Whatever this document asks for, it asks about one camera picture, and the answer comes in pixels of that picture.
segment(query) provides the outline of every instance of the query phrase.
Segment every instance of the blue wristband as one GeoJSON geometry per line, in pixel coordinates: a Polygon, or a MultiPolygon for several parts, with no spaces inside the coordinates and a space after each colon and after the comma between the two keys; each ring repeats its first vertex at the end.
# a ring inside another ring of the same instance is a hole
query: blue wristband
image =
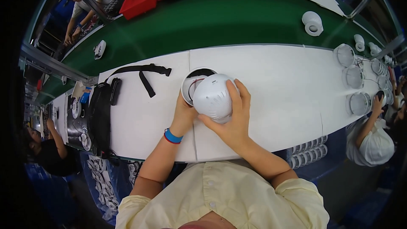
{"type": "Polygon", "coordinates": [[[174,135],[170,132],[170,129],[169,129],[169,128],[167,128],[167,129],[164,131],[164,138],[165,138],[167,141],[169,141],[170,143],[173,143],[173,144],[180,144],[180,143],[181,143],[181,140],[182,140],[182,137],[183,137],[183,136],[181,136],[181,137],[176,137],[176,136],[174,136],[174,135]]]}

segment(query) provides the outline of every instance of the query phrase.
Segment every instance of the white dome camera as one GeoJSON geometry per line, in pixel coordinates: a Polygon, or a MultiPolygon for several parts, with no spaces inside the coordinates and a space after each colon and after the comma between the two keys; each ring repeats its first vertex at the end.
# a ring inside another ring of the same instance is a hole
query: white dome camera
{"type": "Polygon", "coordinates": [[[196,69],[184,79],[181,93],[185,101],[194,106],[198,113],[224,124],[231,119],[232,113],[227,80],[231,80],[236,86],[234,80],[226,74],[217,74],[211,69],[196,69]],[[208,76],[202,75],[205,71],[211,72],[208,76]]]}

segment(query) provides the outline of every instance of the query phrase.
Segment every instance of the black strap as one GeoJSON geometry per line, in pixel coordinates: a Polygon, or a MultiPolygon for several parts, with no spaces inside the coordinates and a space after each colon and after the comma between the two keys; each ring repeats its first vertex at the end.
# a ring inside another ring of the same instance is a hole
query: black strap
{"type": "Polygon", "coordinates": [[[159,74],[165,74],[166,76],[170,76],[171,70],[172,70],[171,68],[156,66],[155,64],[145,64],[145,65],[141,65],[141,66],[122,67],[122,68],[119,68],[116,71],[114,71],[114,73],[112,73],[105,80],[105,82],[107,82],[107,80],[112,75],[115,75],[115,74],[140,71],[139,76],[140,76],[141,82],[143,83],[144,87],[146,88],[147,92],[149,93],[150,98],[152,98],[153,96],[155,96],[155,92],[154,92],[153,88],[151,87],[149,81],[144,76],[143,71],[155,72],[155,73],[159,73],[159,74]]]}

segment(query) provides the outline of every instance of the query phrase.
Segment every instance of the hand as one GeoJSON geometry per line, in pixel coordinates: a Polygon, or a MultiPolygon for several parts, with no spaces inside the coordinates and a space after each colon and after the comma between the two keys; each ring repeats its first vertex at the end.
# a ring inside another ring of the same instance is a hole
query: hand
{"type": "Polygon", "coordinates": [[[47,128],[48,128],[48,129],[52,129],[52,128],[55,129],[54,122],[53,122],[53,120],[52,120],[51,118],[48,118],[48,119],[47,119],[47,128]]]}
{"type": "Polygon", "coordinates": [[[400,79],[400,85],[403,86],[406,83],[406,81],[407,79],[404,76],[402,76],[400,79]]]}
{"type": "Polygon", "coordinates": [[[238,150],[249,143],[249,118],[250,118],[250,98],[251,95],[246,87],[238,80],[234,80],[240,95],[233,83],[226,81],[232,101],[231,120],[226,124],[219,124],[210,117],[200,114],[198,118],[212,131],[214,131],[232,150],[238,150]]]}
{"type": "Polygon", "coordinates": [[[69,34],[65,36],[65,41],[64,41],[65,46],[68,46],[68,44],[72,44],[72,39],[69,34]]]}
{"type": "Polygon", "coordinates": [[[82,32],[82,30],[81,30],[81,28],[80,27],[77,27],[76,29],[75,29],[75,32],[74,32],[74,34],[72,35],[72,40],[76,40],[76,38],[78,38],[78,36],[79,36],[79,34],[82,32]]]}
{"type": "Polygon", "coordinates": [[[384,97],[381,96],[380,100],[379,100],[379,96],[375,96],[374,97],[374,101],[373,101],[373,110],[372,110],[372,114],[374,116],[379,116],[381,113],[384,113],[384,110],[382,110],[382,102],[383,102],[384,97]]]}
{"type": "Polygon", "coordinates": [[[194,119],[198,115],[195,108],[190,107],[180,94],[178,95],[176,112],[170,126],[171,133],[176,137],[184,136],[194,124],[194,119]]]}
{"type": "Polygon", "coordinates": [[[393,86],[393,91],[395,91],[397,89],[397,84],[395,80],[392,80],[392,86],[393,86]]]}

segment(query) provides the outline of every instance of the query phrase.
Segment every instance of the cable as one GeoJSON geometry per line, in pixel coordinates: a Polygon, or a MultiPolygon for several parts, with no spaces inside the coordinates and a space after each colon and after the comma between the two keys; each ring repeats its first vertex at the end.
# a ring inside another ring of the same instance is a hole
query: cable
{"type": "Polygon", "coordinates": [[[197,81],[204,80],[204,79],[205,79],[205,78],[196,79],[196,80],[194,80],[194,81],[191,83],[191,85],[189,86],[189,88],[188,88],[188,96],[189,96],[189,99],[191,99],[191,101],[193,101],[192,98],[191,98],[191,94],[190,94],[190,89],[191,89],[192,85],[193,85],[194,83],[196,83],[197,81]]]}

